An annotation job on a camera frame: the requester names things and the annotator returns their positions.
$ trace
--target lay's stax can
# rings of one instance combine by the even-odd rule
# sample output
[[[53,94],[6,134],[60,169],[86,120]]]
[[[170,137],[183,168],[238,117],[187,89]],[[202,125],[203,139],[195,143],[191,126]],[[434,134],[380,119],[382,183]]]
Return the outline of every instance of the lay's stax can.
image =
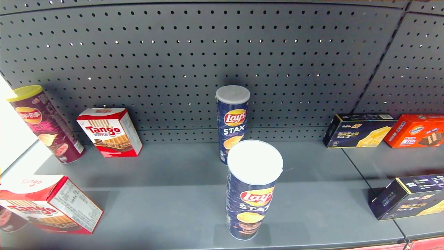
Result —
[[[245,140],[233,146],[227,161],[226,224],[233,237],[250,240],[270,207],[283,159],[272,145]]]
[[[61,163],[77,161],[85,154],[85,149],[56,112],[41,86],[14,89],[7,93],[6,101]]]
[[[229,85],[216,91],[218,99],[219,153],[227,164],[229,150],[242,139],[247,131],[247,108],[250,92],[241,86]]]

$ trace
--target white plastic lid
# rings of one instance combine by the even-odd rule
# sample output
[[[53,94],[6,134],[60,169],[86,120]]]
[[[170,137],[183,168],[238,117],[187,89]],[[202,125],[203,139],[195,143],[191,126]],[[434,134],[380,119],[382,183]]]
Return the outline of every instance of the white plastic lid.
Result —
[[[249,100],[250,92],[242,86],[228,85],[216,91],[216,98],[227,104],[241,104]]]
[[[240,141],[228,152],[228,168],[239,180],[250,185],[266,185],[277,180],[284,161],[272,145],[258,140]]]

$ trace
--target blue chip canister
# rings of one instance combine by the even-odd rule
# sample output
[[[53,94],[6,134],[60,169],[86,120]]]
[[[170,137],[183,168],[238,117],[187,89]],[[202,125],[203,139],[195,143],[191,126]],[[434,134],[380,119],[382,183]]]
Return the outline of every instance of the blue chip canister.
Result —
[[[239,240],[250,240],[258,232],[284,165],[272,145],[257,140],[237,143],[228,153],[226,225]]]
[[[229,150],[247,132],[247,108],[250,92],[241,86],[229,85],[216,91],[218,100],[219,153],[227,165]]]

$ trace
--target nutrition label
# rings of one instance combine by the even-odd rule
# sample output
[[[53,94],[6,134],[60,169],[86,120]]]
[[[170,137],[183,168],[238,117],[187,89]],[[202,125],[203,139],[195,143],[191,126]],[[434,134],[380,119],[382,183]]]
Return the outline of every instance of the nutrition label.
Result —
[[[57,207],[89,232],[93,231],[102,215],[102,210],[72,184],[70,180],[66,181],[65,185],[50,202],[51,205]]]

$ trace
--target lay's logo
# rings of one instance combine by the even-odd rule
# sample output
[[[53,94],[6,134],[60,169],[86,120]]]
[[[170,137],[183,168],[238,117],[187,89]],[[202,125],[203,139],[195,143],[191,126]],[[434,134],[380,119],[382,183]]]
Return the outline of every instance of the lay's logo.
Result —
[[[226,113],[223,120],[228,126],[235,127],[242,124],[246,117],[247,111],[245,109],[234,109]]]
[[[265,206],[273,198],[274,187],[259,190],[248,190],[241,193],[241,199],[252,206]]]
[[[424,129],[424,127],[422,125],[419,125],[419,126],[414,127],[412,130],[410,130],[409,133],[410,134],[417,134],[423,129]]]

